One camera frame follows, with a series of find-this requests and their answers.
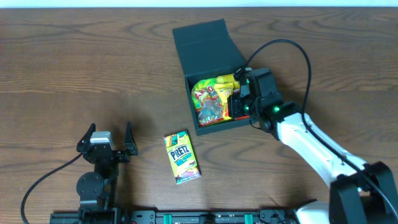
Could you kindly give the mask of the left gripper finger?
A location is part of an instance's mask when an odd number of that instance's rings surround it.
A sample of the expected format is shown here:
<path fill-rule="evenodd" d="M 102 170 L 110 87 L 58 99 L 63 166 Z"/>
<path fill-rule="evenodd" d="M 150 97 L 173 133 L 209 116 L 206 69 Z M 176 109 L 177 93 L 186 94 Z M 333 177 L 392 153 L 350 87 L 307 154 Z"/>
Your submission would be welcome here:
<path fill-rule="evenodd" d="M 88 152 L 91 149 L 90 139 L 95 131 L 96 131 L 96 125 L 95 123 L 91 123 L 87 132 L 83 135 L 83 137 L 78 141 L 76 145 L 76 150 L 78 152 Z"/>
<path fill-rule="evenodd" d="M 137 149 L 134 137 L 132 135 L 131 122 L 130 121 L 128 121 L 127 124 L 126 124 L 126 133 L 125 133 L 125 137 L 124 137 L 124 145 L 125 145 L 126 150 L 128 151 L 130 156 L 138 155 L 138 149 Z"/>

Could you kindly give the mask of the red tin can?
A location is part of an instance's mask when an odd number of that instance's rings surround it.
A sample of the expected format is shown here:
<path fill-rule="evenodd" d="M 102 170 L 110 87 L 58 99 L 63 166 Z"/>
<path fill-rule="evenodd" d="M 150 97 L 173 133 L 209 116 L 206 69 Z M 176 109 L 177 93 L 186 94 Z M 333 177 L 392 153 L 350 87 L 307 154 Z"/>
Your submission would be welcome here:
<path fill-rule="evenodd" d="M 234 91 L 232 96 L 228 99 L 229 104 L 229 116 L 233 120 L 238 121 L 249 117 L 248 110 L 249 106 L 246 102 L 246 94 L 241 93 L 241 90 Z"/>

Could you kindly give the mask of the yellow orange candy packet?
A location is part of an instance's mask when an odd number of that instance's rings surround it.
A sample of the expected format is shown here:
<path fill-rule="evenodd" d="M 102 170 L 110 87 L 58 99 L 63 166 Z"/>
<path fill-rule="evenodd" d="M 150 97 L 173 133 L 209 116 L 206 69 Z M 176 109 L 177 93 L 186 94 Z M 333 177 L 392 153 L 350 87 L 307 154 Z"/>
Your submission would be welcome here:
<path fill-rule="evenodd" d="M 233 83 L 215 84 L 215 90 L 221 100 L 222 116 L 225 121 L 231 120 L 228 109 L 228 98 L 233 94 Z"/>

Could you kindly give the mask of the yellow Mentos bottle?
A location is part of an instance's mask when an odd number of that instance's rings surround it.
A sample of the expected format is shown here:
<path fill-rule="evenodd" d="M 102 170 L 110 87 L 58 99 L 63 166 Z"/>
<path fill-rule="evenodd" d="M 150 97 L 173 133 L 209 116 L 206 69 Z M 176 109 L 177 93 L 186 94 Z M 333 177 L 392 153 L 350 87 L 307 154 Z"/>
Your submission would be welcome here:
<path fill-rule="evenodd" d="M 233 84 L 233 90 L 234 90 L 234 92 L 240 90 L 240 84 L 239 84 L 239 82 L 234 78 L 234 75 L 233 75 L 233 74 L 218 76 L 218 77 L 216 77 L 216 82 L 217 82 L 217 84 L 228 84 L 228 83 L 232 83 L 232 84 Z"/>

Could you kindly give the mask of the Haribo gummy bag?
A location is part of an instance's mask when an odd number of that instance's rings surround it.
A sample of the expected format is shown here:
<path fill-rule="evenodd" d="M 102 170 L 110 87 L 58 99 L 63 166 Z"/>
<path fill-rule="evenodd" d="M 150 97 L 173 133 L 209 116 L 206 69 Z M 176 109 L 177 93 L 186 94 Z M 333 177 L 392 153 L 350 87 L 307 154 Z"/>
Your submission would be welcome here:
<path fill-rule="evenodd" d="M 215 90 L 216 78 L 197 82 L 191 91 L 199 127 L 209 126 L 224 120 L 223 105 Z"/>

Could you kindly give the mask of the yellow Pretz snack box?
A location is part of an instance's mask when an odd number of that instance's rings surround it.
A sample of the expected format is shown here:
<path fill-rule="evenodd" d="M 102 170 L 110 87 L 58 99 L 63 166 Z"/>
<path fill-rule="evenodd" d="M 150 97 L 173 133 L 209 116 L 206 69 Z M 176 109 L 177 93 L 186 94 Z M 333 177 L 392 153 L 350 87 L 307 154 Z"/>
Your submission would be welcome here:
<path fill-rule="evenodd" d="M 164 143 L 177 185 L 201 177 L 188 131 L 168 135 Z"/>

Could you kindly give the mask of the black gift box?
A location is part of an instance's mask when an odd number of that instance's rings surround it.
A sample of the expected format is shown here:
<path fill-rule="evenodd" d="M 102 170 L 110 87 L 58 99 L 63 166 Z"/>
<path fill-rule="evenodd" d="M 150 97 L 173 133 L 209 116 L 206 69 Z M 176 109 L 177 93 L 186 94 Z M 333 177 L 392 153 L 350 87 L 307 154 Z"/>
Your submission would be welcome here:
<path fill-rule="evenodd" d="M 246 62 L 223 19 L 172 29 L 196 135 L 247 126 L 249 119 L 200 127 L 191 91 L 200 80 L 234 73 Z"/>

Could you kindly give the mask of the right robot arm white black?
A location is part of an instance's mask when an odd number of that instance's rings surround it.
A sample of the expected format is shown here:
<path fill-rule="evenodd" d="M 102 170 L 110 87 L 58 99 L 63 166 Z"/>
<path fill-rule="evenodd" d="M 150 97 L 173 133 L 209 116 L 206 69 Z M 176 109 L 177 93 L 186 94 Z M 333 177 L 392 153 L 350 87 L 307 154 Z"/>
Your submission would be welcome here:
<path fill-rule="evenodd" d="M 397 189 L 391 170 L 348 152 L 316 126 L 294 102 L 285 102 L 268 68 L 240 68 L 231 115 L 249 116 L 258 128 L 297 152 L 330 190 L 329 202 L 293 210 L 296 223 L 397 223 Z"/>

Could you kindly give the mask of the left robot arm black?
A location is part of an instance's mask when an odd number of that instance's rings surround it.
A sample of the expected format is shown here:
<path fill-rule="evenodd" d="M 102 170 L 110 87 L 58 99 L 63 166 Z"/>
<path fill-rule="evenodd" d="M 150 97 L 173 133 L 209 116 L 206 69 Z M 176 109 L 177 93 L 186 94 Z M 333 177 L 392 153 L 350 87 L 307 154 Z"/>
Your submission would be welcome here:
<path fill-rule="evenodd" d="M 119 165 L 129 163 L 136 156 L 137 146 L 127 122 L 124 137 L 124 150 L 113 149 L 113 138 L 109 131 L 96 131 L 90 125 L 76 146 L 77 152 L 94 165 L 93 172 L 83 174 L 76 184 L 80 196 L 80 210 L 84 212 L 105 212 L 111 210 L 116 195 Z"/>

